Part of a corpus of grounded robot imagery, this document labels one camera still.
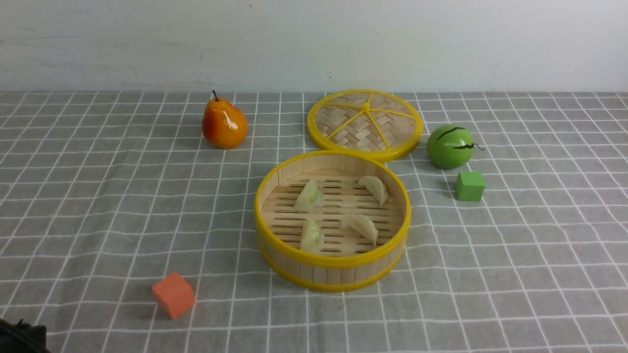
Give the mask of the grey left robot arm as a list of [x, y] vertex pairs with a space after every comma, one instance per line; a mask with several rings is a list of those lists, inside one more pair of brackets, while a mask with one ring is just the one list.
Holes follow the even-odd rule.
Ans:
[[49, 353], [47, 327], [32, 326], [23, 319], [15, 324], [1, 319], [0, 351], [2, 353]]

